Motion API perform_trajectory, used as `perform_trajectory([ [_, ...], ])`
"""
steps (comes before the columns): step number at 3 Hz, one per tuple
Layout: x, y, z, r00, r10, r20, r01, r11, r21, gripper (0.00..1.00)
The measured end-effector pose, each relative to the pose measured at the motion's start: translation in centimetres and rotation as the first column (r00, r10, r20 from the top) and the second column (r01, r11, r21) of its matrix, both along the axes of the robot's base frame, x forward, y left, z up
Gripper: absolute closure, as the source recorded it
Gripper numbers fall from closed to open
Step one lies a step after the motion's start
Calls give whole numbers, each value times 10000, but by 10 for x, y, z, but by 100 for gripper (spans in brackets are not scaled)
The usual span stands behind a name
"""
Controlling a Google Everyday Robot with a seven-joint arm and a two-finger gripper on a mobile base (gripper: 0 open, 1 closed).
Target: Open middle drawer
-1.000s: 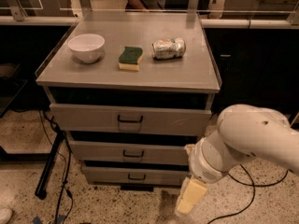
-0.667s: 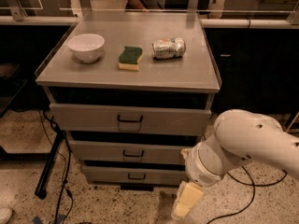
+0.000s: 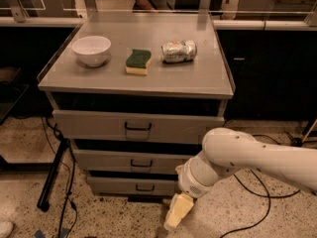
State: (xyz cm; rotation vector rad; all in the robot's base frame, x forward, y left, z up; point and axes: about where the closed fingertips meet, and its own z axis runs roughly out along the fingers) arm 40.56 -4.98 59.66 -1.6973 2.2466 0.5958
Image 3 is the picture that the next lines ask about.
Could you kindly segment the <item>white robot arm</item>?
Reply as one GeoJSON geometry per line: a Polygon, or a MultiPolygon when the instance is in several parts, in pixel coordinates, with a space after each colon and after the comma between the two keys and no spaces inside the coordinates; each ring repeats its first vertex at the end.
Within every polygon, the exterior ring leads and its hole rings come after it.
{"type": "Polygon", "coordinates": [[[205,134],[202,150],[176,168],[180,192],[171,200],[163,227],[176,228],[196,198],[241,169],[257,170],[301,190],[317,192],[317,150],[263,143],[245,132],[215,128],[205,134]]]}

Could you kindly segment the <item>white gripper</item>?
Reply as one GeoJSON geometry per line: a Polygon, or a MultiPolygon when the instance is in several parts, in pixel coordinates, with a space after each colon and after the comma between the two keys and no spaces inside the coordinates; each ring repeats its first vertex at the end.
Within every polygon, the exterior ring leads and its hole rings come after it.
{"type": "Polygon", "coordinates": [[[163,227],[167,231],[175,229],[194,206],[193,198],[208,193],[219,180],[219,176],[206,158],[196,156],[175,168],[178,186],[183,192],[176,193],[170,203],[163,227]]]}

